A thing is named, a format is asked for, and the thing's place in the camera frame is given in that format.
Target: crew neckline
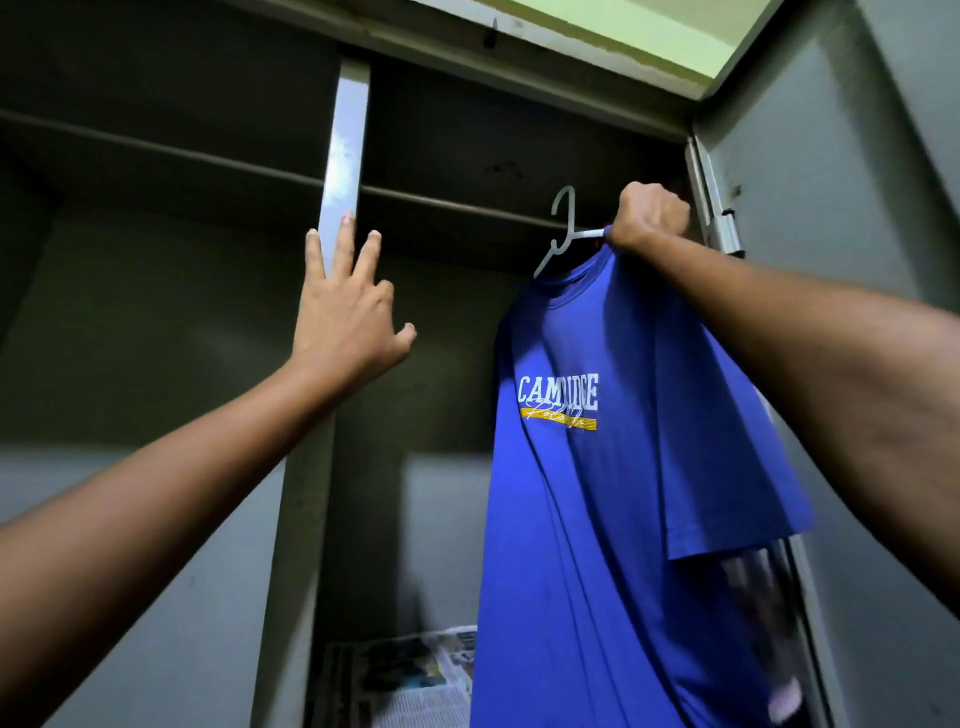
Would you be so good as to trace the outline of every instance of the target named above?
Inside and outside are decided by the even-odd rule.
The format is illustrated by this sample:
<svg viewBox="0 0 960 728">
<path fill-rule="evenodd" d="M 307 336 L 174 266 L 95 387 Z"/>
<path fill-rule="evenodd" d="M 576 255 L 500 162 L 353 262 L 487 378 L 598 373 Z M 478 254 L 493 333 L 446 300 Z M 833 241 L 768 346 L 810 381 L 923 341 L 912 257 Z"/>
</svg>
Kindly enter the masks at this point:
<svg viewBox="0 0 960 728">
<path fill-rule="evenodd" d="M 612 250 L 606 243 L 596 255 L 572 271 L 559 276 L 541 276 L 530 280 L 530 290 L 550 301 L 550 308 L 568 303 L 586 291 L 607 266 Z"/>
</svg>

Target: hand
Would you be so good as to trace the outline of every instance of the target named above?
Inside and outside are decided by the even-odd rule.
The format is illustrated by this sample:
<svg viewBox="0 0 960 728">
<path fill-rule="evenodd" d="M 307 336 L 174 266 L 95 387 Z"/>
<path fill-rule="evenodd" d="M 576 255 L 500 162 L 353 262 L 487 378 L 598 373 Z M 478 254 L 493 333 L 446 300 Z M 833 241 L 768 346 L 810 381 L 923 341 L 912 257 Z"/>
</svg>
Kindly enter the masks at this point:
<svg viewBox="0 0 960 728">
<path fill-rule="evenodd" d="M 407 324 L 394 333 L 394 285 L 373 284 L 380 258 L 380 233 L 371 231 L 353 267 L 355 222 L 348 212 L 340 222 L 333 270 L 327 276 L 320 236 L 306 234 L 306 276 L 294 332 L 291 362 L 304 361 L 318 375 L 332 373 L 353 391 L 410 353 L 417 330 Z"/>
<path fill-rule="evenodd" d="M 620 193 L 620 208 L 610 232 L 615 249 L 642 255 L 652 233 L 683 235 L 690 205 L 661 184 L 630 182 Z"/>
</svg>

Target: newspaper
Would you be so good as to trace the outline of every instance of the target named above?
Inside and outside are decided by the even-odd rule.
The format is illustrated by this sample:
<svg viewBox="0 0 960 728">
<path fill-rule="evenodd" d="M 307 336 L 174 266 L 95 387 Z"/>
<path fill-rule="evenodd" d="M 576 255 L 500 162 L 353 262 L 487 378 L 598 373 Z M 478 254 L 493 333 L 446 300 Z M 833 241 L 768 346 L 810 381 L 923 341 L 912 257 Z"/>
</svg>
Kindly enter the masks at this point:
<svg viewBox="0 0 960 728">
<path fill-rule="evenodd" d="M 312 728 L 468 728 L 476 627 L 330 643 Z"/>
</svg>

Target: shirt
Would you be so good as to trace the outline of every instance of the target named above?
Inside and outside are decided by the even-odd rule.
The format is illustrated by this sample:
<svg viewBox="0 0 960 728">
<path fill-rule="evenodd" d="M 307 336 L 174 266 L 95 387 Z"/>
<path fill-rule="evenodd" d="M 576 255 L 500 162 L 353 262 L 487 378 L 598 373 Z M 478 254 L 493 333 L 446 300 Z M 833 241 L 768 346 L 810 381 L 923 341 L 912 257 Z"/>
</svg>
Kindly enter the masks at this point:
<svg viewBox="0 0 960 728">
<path fill-rule="evenodd" d="M 531 281 L 496 357 L 471 726 L 769 725 L 720 556 L 811 516 L 750 381 L 608 247 Z"/>
</svg>

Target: shirt logo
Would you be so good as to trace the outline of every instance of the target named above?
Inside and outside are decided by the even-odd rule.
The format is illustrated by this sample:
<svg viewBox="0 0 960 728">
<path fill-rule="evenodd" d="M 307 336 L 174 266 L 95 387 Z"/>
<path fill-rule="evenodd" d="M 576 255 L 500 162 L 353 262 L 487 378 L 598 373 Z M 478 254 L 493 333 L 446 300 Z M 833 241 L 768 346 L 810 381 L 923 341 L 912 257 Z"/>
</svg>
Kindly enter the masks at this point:
<svg viewBox="0 0 960 728">
<path fill-rule="evenodd" d="M 522 376 L 516 388 L 516 401 L 526 406 L 520 407 L 520 416 L 595 431 L 596 419 L 583 415 L 585 411 L 592 413 L 599 408 L 599 383 L 598 374 Z"/>
</svg>

